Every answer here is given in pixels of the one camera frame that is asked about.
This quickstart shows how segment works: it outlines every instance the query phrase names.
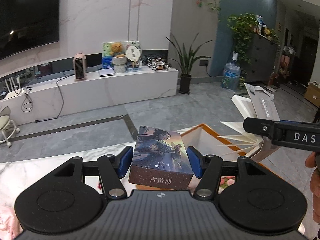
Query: cardboard box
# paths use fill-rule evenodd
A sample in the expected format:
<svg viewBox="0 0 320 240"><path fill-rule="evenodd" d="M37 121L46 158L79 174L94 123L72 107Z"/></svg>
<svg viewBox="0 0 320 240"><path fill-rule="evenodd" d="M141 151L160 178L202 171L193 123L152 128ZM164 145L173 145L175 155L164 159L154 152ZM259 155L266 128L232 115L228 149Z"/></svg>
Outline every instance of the cardboard box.
<svg viewBox="0 0 320 240"><path fill-rule="evenodd" d="M313 103L315 106L320 107L320 88L314 84L310 84L307 88L304 98Z"/></svg>
<svg viewBox="0 0 320 240"><path fill-rule="evenodd" d="M192 176L192 168L179 133L139 127L129 175L130 183L187 189Z"/></svg>

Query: flower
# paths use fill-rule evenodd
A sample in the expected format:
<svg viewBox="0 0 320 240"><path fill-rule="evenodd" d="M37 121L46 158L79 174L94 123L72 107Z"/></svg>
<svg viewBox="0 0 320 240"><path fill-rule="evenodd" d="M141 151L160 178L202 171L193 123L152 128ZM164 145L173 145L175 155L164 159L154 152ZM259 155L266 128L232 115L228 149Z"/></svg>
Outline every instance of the flower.
<svg viewBox="0 0 320 240"><path fill-rule="evenodd" d="M228 186L230 186L230 185L232 185L232 184L234 184L235 183L235 180L234 179L228 179L227 180L227 185Z"/></svg>
<svg viewBox="0 0 320 240"><path fill-rule="evenodd" d="M221 180L220 180L220 186L225 182L225 179L224 177L221 177Z"/></svg>

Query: blue gripper pad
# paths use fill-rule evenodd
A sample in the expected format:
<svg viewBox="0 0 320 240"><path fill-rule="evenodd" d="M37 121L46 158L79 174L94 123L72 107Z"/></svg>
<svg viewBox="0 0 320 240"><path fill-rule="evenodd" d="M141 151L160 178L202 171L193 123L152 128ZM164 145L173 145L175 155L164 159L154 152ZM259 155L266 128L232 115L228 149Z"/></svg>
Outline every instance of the blue gripper pad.
<svg viewBox="0 0 320 240"><path fill-rule="evenodd" d="M127 146L122 150L122 152L120 152L118 156L116 156L116 162L119 161L119 168L116 169L116 173L120 179L122 179L126 175L131 165L132 157L133 148L131 146Z"/></svg>
<svg viewBox="0 0 320 240"><path fill-rule="evenodd" d="M203 175L203 170L201 168L201 165L200 165L200 158L197 154L199 154L199 152L195 152L193 149L193 147L188 147L187 148L187 155L188 155L188 158L189 158L189 161L190 161L190 164L191 164L191 168L192 168L192 171L194 173L194 175L200 179L202 178L202 175Z"/></svg>

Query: box lid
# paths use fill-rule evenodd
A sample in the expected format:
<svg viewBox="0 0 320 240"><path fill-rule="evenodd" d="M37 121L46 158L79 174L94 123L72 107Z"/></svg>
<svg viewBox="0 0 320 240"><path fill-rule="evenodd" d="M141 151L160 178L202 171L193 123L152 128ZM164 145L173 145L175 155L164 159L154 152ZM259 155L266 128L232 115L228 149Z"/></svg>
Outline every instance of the box lid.
<svg viewBox="0 0 320 240"><path fill-rule="evenodd" d="M132 165L193 174L180 133L148 126L139 127Z"/></svg>

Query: potted plant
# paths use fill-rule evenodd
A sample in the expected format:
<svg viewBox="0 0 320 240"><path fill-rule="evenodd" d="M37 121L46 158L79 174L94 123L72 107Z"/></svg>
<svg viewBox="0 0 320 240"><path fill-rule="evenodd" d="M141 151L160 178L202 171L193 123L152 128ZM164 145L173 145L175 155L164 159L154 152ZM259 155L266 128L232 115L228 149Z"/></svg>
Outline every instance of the potted plant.
<svg viewBox="0 0 320 240"><path fill-rule="evenodd" d="M228 27L233 31L235 40L234 51L238 53L238 62L247 62L250 64L250 59L247 56L247 50L252 40L254 28L258 26L256 15L245 13L240 15L231 15L228 17Z"/></svg>
<svg viewBox="0 0 320 240"><path fill-rule="evenodd" d="M202 47L202 45L212 41L206 41L204 43L202 43L199 47L197 47L195 50L192 48L192 45L193 43L195 42L196 38L198 37L199 33L197 33L197 35L195 36L195 38L193 39L193 42L191 43L189 49L188 49L188 52L186 50L186 46L185 44L183 43L182 44L182 49L179 45L179 43L177 42L176 38L174 35L173 36L173 39L174 39L174 42L171 41L169 38L168 41L174 46L174 48L176 49L177 53L178 53L178 56L179 56L179 61L175 60L175 59L172 59L174 61L176 61L180 68L181 68L181 79L180 79L180 89L179 89L179 93L181 94L190 94L190 81L191 81L191 69L193 67L193 64L198 60L198 59L201 59L201 58L211 58L211 57L208 57L208 56L197 56L196 57L196 54L197 52L199 51L199 49Z"/></svg>

